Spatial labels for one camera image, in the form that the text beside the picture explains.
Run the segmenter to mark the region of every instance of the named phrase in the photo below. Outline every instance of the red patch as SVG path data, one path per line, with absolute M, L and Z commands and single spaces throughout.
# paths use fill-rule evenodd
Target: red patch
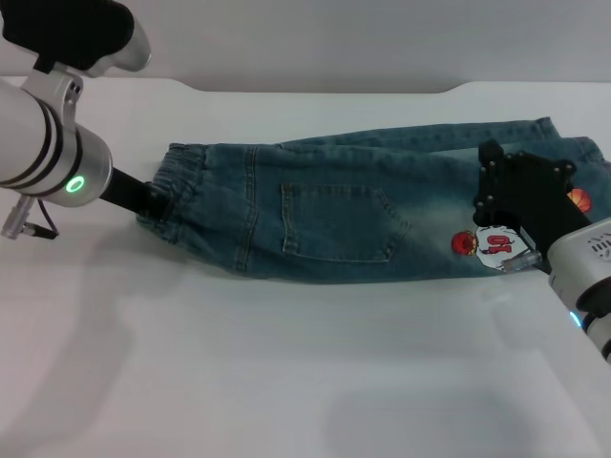
M 587 213 L 592 210 L 592 199 L 590 195 L 582 189 L 576 188 L 567 195 L 573 203 L 583 212 Z
M 469 231 L 462 231 L 452 237 L 452 250 L 459 255 L 472 256 L 477 250 L 477 238 Z

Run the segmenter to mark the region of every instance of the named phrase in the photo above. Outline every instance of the black bracket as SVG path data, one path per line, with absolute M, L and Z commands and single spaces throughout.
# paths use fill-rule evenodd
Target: black bracket
M 526 152 L 505 155 L 494 140 L 479 146 L 479 162 L 479 189 L 474 199 L 478 226 L 514 229 L 527 242 L 533 241 L 536 247 L 532 248 L 547 260 L 556 240 L 590 224 L 567 196 L 577 171 L 574 162 Z

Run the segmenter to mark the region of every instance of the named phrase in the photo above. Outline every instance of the back pocket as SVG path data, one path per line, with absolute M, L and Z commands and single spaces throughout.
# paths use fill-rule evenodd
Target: back pocket
M 283 184 L 283 251 L 314 260 L 387 262 L 410 225 L 381 189 Z

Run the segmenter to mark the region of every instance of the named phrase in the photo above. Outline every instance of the cartoon patch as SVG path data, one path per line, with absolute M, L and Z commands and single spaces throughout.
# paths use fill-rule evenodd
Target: cartoon patch
M 575 203 L 583 213 L 588 213 L 592 210 L 592 199 L 590 195 L 582 189 L 576 188 L 567 196 L 573 200 L 573 203 Z
M 464 256 L 477 255 L 482 264 L 504 271 L 503 262 L 530 252 L 516 231 L 505 226 L 478 227 L 452 237 L 452 249 Z

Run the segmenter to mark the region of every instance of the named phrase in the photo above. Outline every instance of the white wall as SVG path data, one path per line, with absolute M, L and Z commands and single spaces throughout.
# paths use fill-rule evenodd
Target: white wall
M 124 0 L 145 74 L 210 91 L 429 92 L 611 80 L 609 0 Z M 33 57 L 0 44 L 0 74 Z

